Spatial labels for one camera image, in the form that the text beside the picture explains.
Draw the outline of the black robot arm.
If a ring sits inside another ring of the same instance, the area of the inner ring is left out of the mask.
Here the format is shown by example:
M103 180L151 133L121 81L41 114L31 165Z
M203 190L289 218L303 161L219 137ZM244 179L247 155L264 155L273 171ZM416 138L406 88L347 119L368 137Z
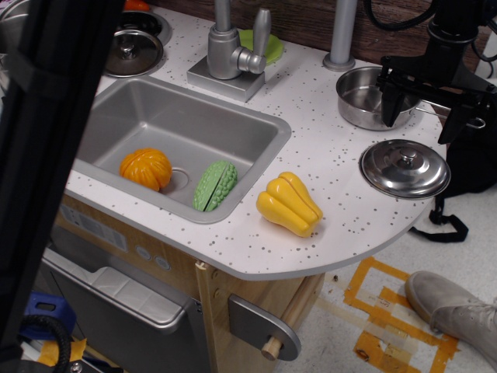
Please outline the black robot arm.
M381 120L393 126L405 96L412 95L450 110L440 144L451 143L462 129L496 124L496 87L469 71L463 62L478 28L496 17L495 1L438 1L428 24L425 53L384 56L377 85L382 91Z

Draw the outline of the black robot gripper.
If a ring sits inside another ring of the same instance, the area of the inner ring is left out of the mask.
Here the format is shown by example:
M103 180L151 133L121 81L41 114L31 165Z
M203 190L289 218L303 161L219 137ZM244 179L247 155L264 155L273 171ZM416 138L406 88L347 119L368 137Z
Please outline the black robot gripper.
M467 69L463 61L427 56L381 58L377 84L382 91L381 119L393 127L412 108L409 95L450 109L439 144L449 144L465 127L481 129L485 121L475 112L496 110L496 87Z

